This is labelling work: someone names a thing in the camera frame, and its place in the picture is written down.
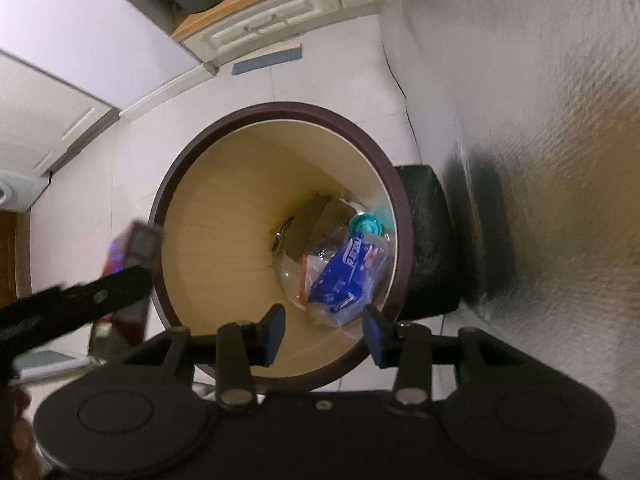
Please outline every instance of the plastic bag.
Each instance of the plastic bag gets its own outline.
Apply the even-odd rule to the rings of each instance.
[[[382,237],[357,233],[326,264],[308,295],[316,320],[343,327],[373,300],[390,253]]]
[[[337,228],[322,240],[322,243],[312,248],[309,254],[303,254],[300,262],[289,258],[284,251],[276,253],[274,265],[278,282],[287,297],[297,307],[305,309],[311,286],[348,235],[347,226]]]

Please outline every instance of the white tile floor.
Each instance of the white tile floor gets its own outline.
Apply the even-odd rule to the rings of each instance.
[[[31,210],[33,290],[97,278],[109,241],[131,219],[148,217],[164,174],[187,143],[249,105],[295,100],[329,108],[359,124],[392,163],[419,163],[404,97],[382,51],[378,17],[320,28],[300,41],[301,60],[238,76],[224,66],[215,78],[138,120],[114,124],[54,175]],[[152,309],[148,332],[161,330]],[[85,354],[87,341],[83,328],[52,346]],[[388,388],[392,378],[393,372],[378,370],[369,359],[325,388]]]

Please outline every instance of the metal screw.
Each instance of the metal screw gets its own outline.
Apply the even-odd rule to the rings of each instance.
[[[220,400],[227,406],[244,406],[251,402],[253,398],[254,396],[252,396],[251,392],[244,388],[230,388],[222,392],[220,396]]]
[[[406,331],[412,325],[410,321],[400,321],[396,324],[396,335],[400,339],[404,339],[406,337]]]
[[[422,404],[429,396],[421,388],[400,388],[396,392],[396,400],[405,406]]]
[[[322,412],[330,410],[333,406],[334,404],[330,400],[318,400],[318,402],[316,402],[316,410]]]
[[[109,297],[109,293],[106,290],[99,290],[94,294],[94,303],[100,305],[104,300]]]

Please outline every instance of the blue package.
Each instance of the blue package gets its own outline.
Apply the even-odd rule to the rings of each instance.
[[[320,304],[331,325],[344,326],[371,303],[387,259],[384,238],[370,233],[351,236],[311,286],[309,303]]]

